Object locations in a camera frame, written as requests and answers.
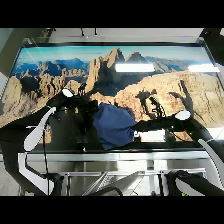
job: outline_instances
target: crumpled cloth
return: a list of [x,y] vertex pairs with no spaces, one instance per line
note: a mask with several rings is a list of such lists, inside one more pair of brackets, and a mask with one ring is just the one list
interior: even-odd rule
[[111,104],[100,103],[99,111],[93,115],[93,125],[105,150],[126,145],[133,141],[132,126],[136,121],[127,110]]

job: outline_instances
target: glass surface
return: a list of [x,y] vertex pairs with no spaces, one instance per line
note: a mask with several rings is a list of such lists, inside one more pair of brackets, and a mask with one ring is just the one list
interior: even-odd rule
[[[125,71],[127,65],[135,72]],[[202,38],[94,36],[25,39],[2,97],[0,127],[39,110],[63,88],[77,93],[82,83],[92,100],[124,108],[136,122],[155,118],[153,96],[167,116],[188,110],[214,137],[223,127],[223,88]],[[97,142],[96,133],[83,136],[79,129],[77,110],[62,111],[50,119],[46,142],[59,151]],[[141,141],[164,142],[164,134],[140,133]],[[175,134],[191,141],[185,132]]]

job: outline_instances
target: blue cloth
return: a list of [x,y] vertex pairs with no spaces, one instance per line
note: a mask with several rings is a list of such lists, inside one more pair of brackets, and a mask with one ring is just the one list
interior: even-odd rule
[[99,111],[93,115],[93,125],[105,150],[123,146],[133,141],[135,120],[122,108],[100,103]]

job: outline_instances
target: blue sky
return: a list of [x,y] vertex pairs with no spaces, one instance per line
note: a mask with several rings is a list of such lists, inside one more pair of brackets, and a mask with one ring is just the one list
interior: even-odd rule
[[167,59],[194,60],[210,62],[202,47],[183,46],[55,46],[23,48],[18,63],[37,63],[38,61],[55,61],[79,58],[82,61],[91,61],[99,56],[105,56],[110,50],[120,48],[127,58],[133,51],[142,56],[152,56]]

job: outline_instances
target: white wall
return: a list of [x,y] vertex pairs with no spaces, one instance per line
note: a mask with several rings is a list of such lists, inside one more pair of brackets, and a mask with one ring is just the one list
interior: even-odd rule
[[13,28],[0,28],[0,53],[5,46]]

